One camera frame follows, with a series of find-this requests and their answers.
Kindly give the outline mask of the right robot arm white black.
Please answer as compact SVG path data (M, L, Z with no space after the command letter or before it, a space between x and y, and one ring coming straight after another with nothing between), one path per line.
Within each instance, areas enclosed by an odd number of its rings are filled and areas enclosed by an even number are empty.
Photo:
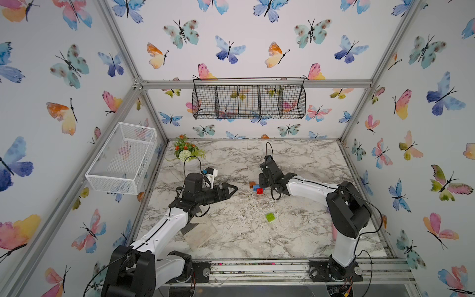
M360 281L355 269L356 248L362 230L368 225L372 210L353 183L345 181L340 184L325 184L311 181L295 173L284 174L271 155L260 164L262 173L259 184L270 188L271 193L280 196L307 198L328 208L332 224L336 230L335 247L325 268L314 268L318 282L329 279L344 280L352 278Z

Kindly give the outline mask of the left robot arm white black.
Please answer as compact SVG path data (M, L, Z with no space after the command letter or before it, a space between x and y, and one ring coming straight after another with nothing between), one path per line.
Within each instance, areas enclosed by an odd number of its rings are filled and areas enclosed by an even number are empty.
M152 297L171 280L186 283L193 278L190 255L173 251L163 259L158 256L202 206L226 201L238 191L232 184L215 185L216 176L212 168L188 174L183 185L176 188L176 197L165 216L141 238L113 251L110 263L99 271L105 274L103 297Z

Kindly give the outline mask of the green lego brick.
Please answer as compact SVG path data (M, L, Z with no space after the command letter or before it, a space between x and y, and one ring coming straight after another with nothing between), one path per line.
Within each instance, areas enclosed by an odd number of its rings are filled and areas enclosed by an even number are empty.
M268 222L272 222L275 220L275 216L272 213L266 214L265 217Z

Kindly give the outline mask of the flower plant white pot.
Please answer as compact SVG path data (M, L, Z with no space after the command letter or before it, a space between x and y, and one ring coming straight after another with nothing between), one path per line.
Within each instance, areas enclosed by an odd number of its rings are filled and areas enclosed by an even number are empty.
M202 170L201 161L205 158L206 152L191 142L185 134L175 138L173 148L173 158L165 158L167 162L179 162L185 173L195 173Z

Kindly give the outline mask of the white mesh basket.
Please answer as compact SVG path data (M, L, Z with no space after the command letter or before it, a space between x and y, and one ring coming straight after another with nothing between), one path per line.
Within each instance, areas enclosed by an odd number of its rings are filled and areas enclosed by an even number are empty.
M138 194L156 145L155 128L119 122L85 178L95 191Z

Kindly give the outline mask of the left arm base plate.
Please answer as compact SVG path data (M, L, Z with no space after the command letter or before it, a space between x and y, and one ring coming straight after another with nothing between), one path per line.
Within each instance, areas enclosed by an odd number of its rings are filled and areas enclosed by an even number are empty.
M184 272L178 277L169 279L166 284L204 284L209 283L211 276L211 264L210 262L197 262L192 261L190 264L186 264Z

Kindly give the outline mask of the aluminium front rail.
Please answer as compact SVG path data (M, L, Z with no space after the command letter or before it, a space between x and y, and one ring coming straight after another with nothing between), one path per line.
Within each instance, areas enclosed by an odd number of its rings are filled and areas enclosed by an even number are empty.
M208 286L251 285L406 285L414 284L415 278L403 259L368 257L356 260L362 270L363 281L313 282L309 278L310 261L319 259L251 259L251 260L192 260L210 262L211 276Z

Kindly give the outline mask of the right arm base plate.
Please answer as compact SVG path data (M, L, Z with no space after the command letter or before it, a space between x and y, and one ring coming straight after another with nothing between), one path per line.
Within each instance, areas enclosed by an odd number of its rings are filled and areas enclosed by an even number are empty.
M362 282L362 270L356 261L347 267L330 258L327 261L310 261L309 278L313 282Z

